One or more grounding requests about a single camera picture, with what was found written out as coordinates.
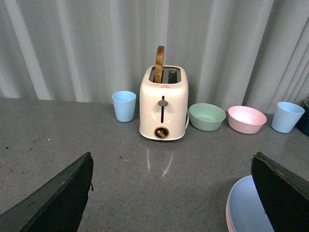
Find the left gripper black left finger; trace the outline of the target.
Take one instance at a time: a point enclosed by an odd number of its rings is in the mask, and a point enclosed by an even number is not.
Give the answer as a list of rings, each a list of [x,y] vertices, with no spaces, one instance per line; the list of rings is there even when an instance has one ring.
[[[76,232],[93,188],[90,152],[0,216],[2,232]]]

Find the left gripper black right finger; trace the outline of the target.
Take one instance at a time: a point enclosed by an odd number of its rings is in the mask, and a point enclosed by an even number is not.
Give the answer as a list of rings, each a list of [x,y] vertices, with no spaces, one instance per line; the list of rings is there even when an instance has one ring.
[[[309,182],[261,152],[251,174],[264,211],[276,232],[309,230]]]

